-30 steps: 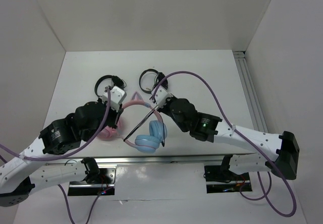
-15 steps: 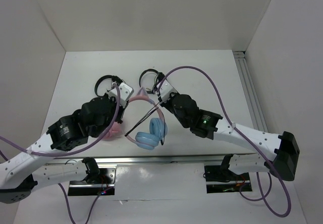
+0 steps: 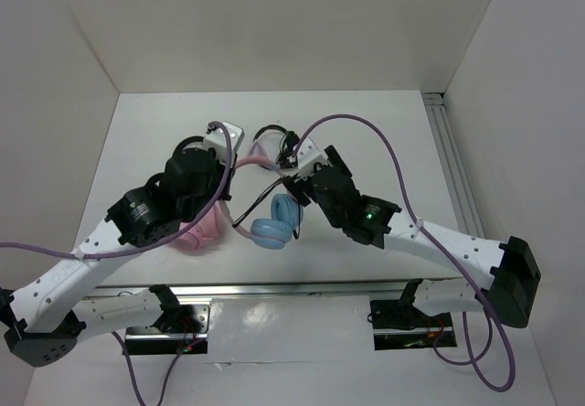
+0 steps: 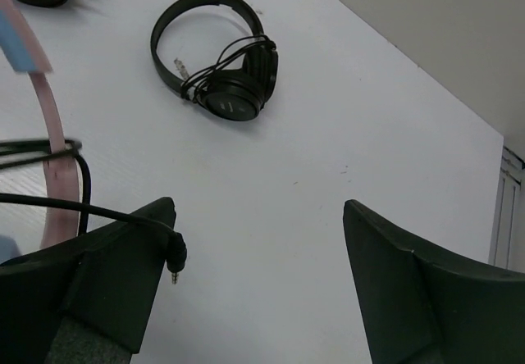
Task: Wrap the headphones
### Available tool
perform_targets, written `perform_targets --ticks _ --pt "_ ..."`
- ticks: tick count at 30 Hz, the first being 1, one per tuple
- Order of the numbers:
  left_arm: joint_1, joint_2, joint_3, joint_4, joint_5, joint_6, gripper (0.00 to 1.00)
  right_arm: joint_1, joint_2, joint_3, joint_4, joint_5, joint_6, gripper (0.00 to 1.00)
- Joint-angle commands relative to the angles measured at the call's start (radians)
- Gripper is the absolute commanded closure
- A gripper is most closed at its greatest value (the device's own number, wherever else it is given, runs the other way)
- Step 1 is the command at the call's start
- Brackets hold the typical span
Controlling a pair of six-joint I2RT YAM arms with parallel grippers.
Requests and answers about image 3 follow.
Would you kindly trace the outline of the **blue pink cat-ear headphones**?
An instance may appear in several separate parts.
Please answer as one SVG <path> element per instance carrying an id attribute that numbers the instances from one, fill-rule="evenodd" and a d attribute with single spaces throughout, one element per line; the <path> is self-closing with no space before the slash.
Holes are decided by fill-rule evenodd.
<path id="1" fill-rule="evenodd" d="M 271 159 L 259 155 L 248 155 L 235 164 L 238 170 L 244 166 L 260 166 L 275 173 L 278 178 L 271 183 L 237 219 L 232 218 L 228 204 L 218 201 L 224 219 L 242 237 L 253 241 L 257 246 L 267 250 L 281 250 L 291 240 L 297 240 L 303 222 L 303 206 L 290 194 L 276 194 L 271 198 L 271 216 L 267 219 L 255 219 L 248 230 L 241 225 L 251 212 L 266 199 L 276 187 L 283 185 L 285 174 Z"/>

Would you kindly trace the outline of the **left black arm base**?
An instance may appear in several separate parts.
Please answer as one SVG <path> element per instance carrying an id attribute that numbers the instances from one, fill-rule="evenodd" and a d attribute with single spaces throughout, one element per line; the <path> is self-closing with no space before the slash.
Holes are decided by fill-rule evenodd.
<path id="1" fill-rule="evenodd" d="M 162 314 L 149 326 L 125 330 L 124 345 L 130 355 L 174 355 L 177 351 L 195 355 L 207 353 L 207 332 L 211 304 L 205 299 L 183 302 L 164 284 L 148 288 L 159 301 Z"/>

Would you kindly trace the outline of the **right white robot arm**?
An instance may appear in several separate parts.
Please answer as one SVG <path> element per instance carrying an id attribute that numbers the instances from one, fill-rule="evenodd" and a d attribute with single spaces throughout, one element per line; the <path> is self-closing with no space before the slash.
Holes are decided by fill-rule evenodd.
<path id="1" fill-rule="evenodd" d="M 296 171 L 284 185 L 303 206 L 315 203 L 329 224 L 352 241 L 404 252 L 458 272 L 443 283 L 407 284 L 399 315 L 410 326 L 445 312 L 495 315 L 505 326 L 527 327 L 541 272 L 529 244 L 518 237 L 486 240 L 415 220 L 402 208 L 361 194 L 350 170 L 331 145 L 306 141 L 295 151 Z"/>

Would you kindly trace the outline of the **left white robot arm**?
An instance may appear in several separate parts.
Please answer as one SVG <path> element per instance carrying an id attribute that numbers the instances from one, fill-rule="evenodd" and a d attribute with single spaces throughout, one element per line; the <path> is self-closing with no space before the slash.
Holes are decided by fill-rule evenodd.
<path id="1" fill-rule="evenodd" d="M 165 170 L 126 192 L 90 236 L 33 283 L 1 293 L 9 351 L 34 368 L 66 356 L 79 342 L 118 329 L 173 330 L 181 305 L 166 284 L 137 294 L 87 295 L 125 263 L 172 240 L 226 196 L 237 154 L 193 147 L 176 151 Z"/>

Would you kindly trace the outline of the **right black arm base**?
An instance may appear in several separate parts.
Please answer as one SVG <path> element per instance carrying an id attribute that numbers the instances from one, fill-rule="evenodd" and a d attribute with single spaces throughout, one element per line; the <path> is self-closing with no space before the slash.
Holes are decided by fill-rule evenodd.
<path id="1" fill-rule="evenodd" d="M 421 279 L 408 282 L 399 298 L 370 301 L 367 321 L 373 328 L 376 351 L 457 346 L 449 313 L 428 316 L 414 307 L 421 283 Z"/>

